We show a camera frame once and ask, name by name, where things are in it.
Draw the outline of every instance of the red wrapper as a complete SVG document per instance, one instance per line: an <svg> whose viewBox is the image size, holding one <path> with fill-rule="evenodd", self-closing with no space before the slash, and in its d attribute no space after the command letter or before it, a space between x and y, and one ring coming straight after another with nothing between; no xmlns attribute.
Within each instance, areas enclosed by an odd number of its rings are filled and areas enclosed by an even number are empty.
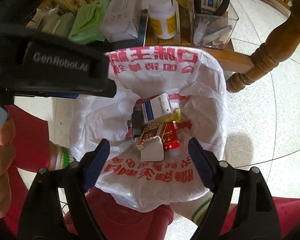
<svg viewBox="0 0 300 240"><path fill-rule="evenodd" d="M167 122L166 129L162 137L163 150L168 151L180 147L177 130L173 121Z"/></svg>

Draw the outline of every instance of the green package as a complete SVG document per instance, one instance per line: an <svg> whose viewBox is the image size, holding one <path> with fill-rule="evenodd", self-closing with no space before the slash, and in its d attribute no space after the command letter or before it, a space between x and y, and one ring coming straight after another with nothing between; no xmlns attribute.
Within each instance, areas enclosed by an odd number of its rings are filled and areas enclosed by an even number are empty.
<svg viewBox="0 0 300 240"><path fill-rule="evenodd" d="M111 0L99 0L82 6L75 18L68 39L79 44L104 41L105 37L99 29L110 2Z"/></svg>

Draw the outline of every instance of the plastic bag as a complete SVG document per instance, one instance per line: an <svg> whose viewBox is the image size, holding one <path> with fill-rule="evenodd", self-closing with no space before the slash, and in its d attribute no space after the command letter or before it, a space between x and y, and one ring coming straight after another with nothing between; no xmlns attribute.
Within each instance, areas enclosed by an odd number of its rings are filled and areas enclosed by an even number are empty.
<svg viewBox="0 0 300 240"><path fill-rule="evenodd" d="M226 82L218 61L200 49L140 47L108 53L109 78L117 84L114 98L80 95L70 131L71 152L80 160L102 138L110 141L110 156L96 187L111 193L118 204L149 212L161 204L186 202L205 190L188 154L196 137L221 160L227 137ZM137 141L127 137L127 121L135 104L169 94L180 108L180 148L165 151L162 162L140 162Z"/></svg>

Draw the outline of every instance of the white pill bottle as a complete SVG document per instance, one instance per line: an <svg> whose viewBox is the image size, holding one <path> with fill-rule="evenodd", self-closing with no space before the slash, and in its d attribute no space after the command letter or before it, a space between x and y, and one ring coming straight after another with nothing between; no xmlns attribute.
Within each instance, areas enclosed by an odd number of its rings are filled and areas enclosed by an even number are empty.
<svg viewBox="0 0 300 240"><path fill-rule="evenodd" d="M163 40L168 40L177 34L176 9L171 0L148 0L149 20L154 34Z"/></svg>

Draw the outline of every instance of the transparent plastic box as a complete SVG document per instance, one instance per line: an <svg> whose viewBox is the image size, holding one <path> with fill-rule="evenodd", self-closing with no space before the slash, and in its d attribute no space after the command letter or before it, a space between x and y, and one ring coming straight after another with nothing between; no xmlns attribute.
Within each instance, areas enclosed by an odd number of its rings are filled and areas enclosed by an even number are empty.
<svg viewBox="0 0 300 240"><path fill-rule="evenodd" d="M191 45L197 48L224 49L239 20L232 4L229 4L223 16L195 13L193 0L188 0L188 5Z"/></svg>

